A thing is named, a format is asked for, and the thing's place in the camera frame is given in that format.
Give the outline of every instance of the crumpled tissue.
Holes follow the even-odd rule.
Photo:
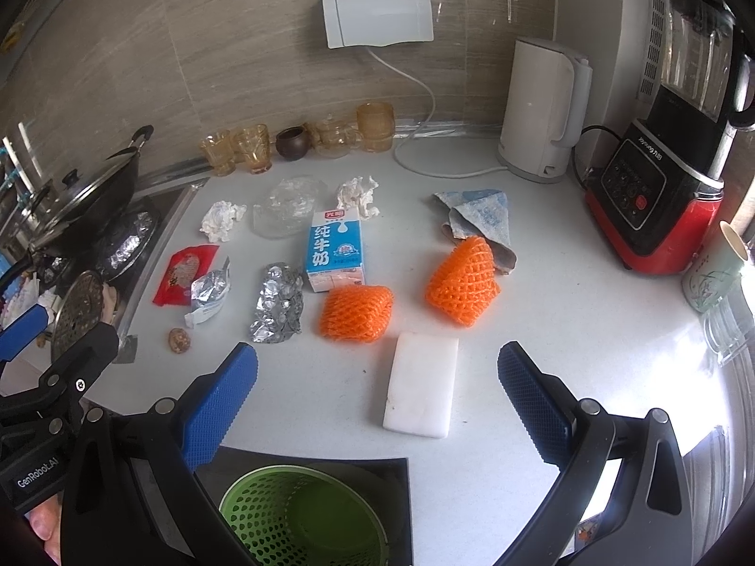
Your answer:
[[[493,251],[495,267],[508,275],[516,266],[516,253],[509,238],[509,201],[499,189],[446,191],[435,194],[450,208],[448,223],[441,226],[452,240],[482,236]]]
[[[201,220],[199,232],[204,232],[211,243],[228,242],[228,233],[235,221],[241,221],[246,213],[246,204],[215,202]]]
[[[370,207],[372,204],[372,193],[379,185],[371,176],[365,183],[364,176],[358,176],[355,179],[346,181],[338,187],[336,198],[338,199],[338,208],[359,208],[360,217],[363,220],[377,217],[380,214],[378,207]]]

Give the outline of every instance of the human hand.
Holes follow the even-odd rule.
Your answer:
[[[29,512],[29,524],[44,541],[44,551],[60,564],[60,504],[53,496]]]

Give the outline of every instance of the glass teapot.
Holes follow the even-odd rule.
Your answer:
[[[307,124],[307,130],[312,135],[312,145],[317,154],[326,158],[342,158],[361,146],[360,133],[348,122],[334,119],[333,115]]]

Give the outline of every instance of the crumpled foil wrapper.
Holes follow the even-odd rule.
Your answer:
[[[97,266],[97,268],[100,268],[101,272],[104,268],[110,274],[118,272],[122,266],[131,260],[134,252],[143,244],[144,239],[152,233],[154,224],[155,218],[152,214],[146,211],[137,213],[133,223],[127,229],[126,237],[107,248],[107,255],[101,260],[102,266]]]
[[[231,290],[230,258],[223,268],[210,270],[205,276],[191,283],[191,312],[184,315],[187,327],[194,327],[214,317],[223,307]]]
[[[304,281],[301,273],[288,264],[270,264],[265,271],[254,312],[252,342],[285,342],[301,333]]]

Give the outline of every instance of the brown clay teacup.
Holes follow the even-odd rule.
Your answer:
[[[278,154],[288,161],[296,161],[307,154],[312,146],[310,133],[299,125],[289,127],[276,136],[276,150]]]

